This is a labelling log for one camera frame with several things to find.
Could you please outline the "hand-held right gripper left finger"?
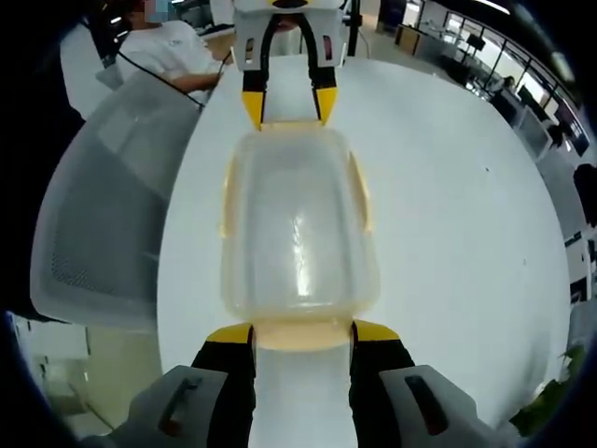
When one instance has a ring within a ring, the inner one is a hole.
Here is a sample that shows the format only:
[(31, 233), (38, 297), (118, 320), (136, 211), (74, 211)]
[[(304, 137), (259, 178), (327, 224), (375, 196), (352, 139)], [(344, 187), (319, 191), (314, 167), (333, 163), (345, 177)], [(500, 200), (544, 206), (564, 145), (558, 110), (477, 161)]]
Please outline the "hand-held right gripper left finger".
[(176, 366), (139, 393), (111, 433), (113, 447), (246, 447), (256, 407), (254, 330), (209, 335), (189, 366)]

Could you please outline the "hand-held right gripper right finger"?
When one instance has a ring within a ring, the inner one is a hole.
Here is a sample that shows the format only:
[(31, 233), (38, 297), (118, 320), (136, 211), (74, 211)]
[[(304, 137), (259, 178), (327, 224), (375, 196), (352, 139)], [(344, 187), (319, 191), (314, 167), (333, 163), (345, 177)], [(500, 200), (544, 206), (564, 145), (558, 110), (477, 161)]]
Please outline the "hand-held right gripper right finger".
[(399, 335), (355, 320), (349, 402), (360, 447), (500, 447), (476, 402), (429, 365), (417, 365)]

